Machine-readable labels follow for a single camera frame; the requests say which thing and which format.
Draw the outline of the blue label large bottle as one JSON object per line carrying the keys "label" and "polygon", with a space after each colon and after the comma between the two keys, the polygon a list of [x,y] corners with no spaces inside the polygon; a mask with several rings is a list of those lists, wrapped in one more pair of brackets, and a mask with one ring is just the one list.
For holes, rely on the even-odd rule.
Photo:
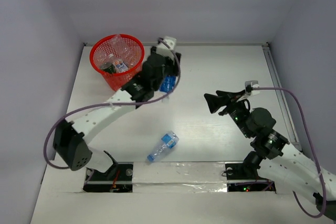
{"label": "blue label large bottle", "polygon": [[176,76],[166,76],[161,84],[159,91],[163,94],[170,93],[176,84]]}

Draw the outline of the white label clear bottle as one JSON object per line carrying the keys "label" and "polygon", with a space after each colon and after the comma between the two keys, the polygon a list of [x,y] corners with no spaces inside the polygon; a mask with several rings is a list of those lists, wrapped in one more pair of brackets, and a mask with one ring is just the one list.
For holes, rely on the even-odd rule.
{"label": "white label clear bottle", "polygon": [[109,62],[111,63],[112,73],[123,73],[129,70],[129,67],[122,58],[118,58],[114,54],[109,54],[108,56]]}

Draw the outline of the large clear plastic bottle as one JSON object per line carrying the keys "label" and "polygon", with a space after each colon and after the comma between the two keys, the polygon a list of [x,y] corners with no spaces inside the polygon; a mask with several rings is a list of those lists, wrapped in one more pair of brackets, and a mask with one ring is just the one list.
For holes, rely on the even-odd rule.
{"label": "large clear plastic bottle", "polygon": [[111,54],[114,54],[118,58],[122,58],[122,60],[126,63],[129,69],[134,67],[134,54],[128,44],[123,40],[121,35],[117,34],[113,36],[109,40],[109,45],[112,47]]}

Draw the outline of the green label clear bottle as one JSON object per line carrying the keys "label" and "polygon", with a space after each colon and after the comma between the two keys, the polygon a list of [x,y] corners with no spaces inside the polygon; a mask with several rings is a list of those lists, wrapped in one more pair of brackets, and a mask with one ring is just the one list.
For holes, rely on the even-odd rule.
{"label": "green label clear bottle", "polygon": [[114,74],[116,69],[112,64],[112,60],[109,55],[104,51],[96,51],[93,56],[93,61],[96,67],[109,74]]}

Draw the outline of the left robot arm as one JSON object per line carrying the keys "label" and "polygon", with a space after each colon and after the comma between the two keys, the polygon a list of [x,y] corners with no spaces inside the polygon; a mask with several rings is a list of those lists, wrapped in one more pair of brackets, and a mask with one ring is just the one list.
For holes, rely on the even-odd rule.
{"label": "left robot arm", "polygon": [[180,77],[181,54],[167,47],[151,48],[142,70],[124,84],[105,103],[94,104],[86,115],[71,122],[62,119],[56,124],[53,148],[66,163],[66,168],[77,171],[87,168],[111,179],[118,162],[107,151],[100,151],[89,143],[107,126],[140,106],[154,103],[154,98],[168,76]]}

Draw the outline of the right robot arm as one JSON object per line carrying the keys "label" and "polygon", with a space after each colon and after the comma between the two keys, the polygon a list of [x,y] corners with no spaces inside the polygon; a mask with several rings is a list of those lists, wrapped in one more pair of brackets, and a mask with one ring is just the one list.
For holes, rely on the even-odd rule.
{"label": "right robot arm", "polygon": [[210,113],[229,115],[250,143],[253,150],[242,163],[241,171],[248,178],[267,178],[283,183],[294,196],[301,195],[313,203],[319,213],[335,220],[335,174],[320,166],[317,155],[306,157],[289,140],[274,130],[276,120],[264,108],[251,110],[248,98],[262,88],[247,86],[240,92],[216,91],[204,94]]}

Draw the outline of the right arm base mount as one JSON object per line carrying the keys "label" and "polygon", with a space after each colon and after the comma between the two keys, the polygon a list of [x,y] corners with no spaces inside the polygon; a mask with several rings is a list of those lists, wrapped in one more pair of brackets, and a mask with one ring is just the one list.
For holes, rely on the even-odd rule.
{"label": "right arm base mount", "polygon": [[255,151],[251,151],[242,162],[226,163],[221,174],[227,179],[228,192],[276,192],[275,183],[272,180],[262,178],[257,170],[263,158]]}

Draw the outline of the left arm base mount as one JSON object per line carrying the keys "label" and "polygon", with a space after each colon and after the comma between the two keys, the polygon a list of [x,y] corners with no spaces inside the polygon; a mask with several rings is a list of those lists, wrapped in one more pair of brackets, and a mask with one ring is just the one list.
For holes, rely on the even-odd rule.
{"label": "left arm base mount", "polygon": [[83,190],[87,193],[132,193],[133,163],[118,163],[107,151],[104,151],[113,161],[106,173],[87,169]]}

